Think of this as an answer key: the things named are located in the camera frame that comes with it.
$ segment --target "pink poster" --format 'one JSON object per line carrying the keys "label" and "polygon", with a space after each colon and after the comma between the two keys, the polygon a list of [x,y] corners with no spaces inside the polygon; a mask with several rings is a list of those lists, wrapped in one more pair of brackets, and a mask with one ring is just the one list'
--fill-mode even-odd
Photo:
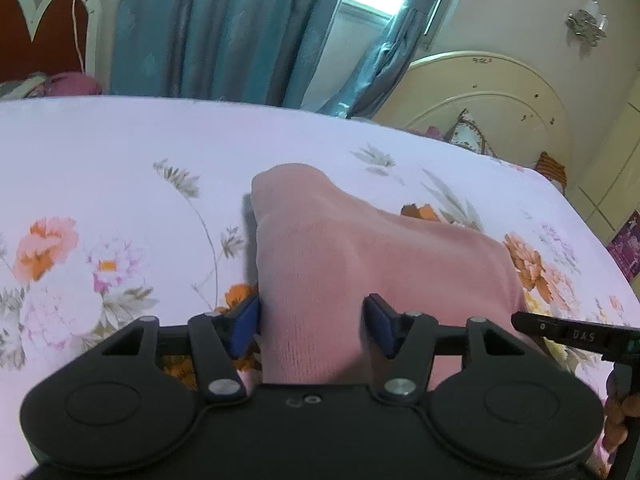
{"label": "pink poster", "polygon": [[607,251],[631,283],[640,272],[640,213],[634,211],[607,246]]}

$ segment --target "brown headboard panel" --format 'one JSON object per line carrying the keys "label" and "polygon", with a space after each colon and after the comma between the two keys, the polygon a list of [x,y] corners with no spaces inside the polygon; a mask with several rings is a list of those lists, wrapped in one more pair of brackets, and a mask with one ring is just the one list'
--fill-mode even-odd
{"label": "brown headboard panel", "polygon": [[[32,41],[28,20],[37,16],[24,16],[18,0],[0,0],[0,82],[24,79],[33,72],[54,75],[80,71],[72,1],[52,0],[37,23]],[[83,0],[76,0],[76,21],[78,45],[85,60],[89,14]]]}

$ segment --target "floral bedsheet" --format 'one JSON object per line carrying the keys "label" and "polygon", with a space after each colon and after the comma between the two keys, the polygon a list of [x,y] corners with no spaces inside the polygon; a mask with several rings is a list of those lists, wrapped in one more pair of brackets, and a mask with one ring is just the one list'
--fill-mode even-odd
{"label": "floral bedsheet", "polygon": [[[251,179],[284,162],[389,212],[499,240],[532,312],[640,326],[622,273],[548,181],[436,140],[276,108],[111,97],[0,104],[0,139],[2,479],[34,465],[17,414],[37,382],[140,315],[183,324],[256,290]],[[609,364],[550,350],[606,397]],[[187,360],[165,365],[194,387]],[[259,381],[258,345],[236,366]]]}

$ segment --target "curtain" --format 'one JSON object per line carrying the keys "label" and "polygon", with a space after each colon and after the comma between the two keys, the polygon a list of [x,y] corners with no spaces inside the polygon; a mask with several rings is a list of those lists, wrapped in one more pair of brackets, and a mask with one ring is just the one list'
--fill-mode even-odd
{"label": "curtain", "polygon": [[404,0],[380,38],[360,59],[340,91],[319,110],[334,116],[373,117],[402,79],[436,0]]}
{"label": "curtain", "polygon": [[298,108],[340,0],[121,0],[111,92]]}

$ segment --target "curtain tieback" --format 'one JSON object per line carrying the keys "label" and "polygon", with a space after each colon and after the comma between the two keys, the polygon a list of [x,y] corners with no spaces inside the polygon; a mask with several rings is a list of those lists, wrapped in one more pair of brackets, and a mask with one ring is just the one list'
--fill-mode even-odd
{"label": "curtain tieback", "polygon": [[407,7],[427,15],[433,5],[433,0],[407,0]]}

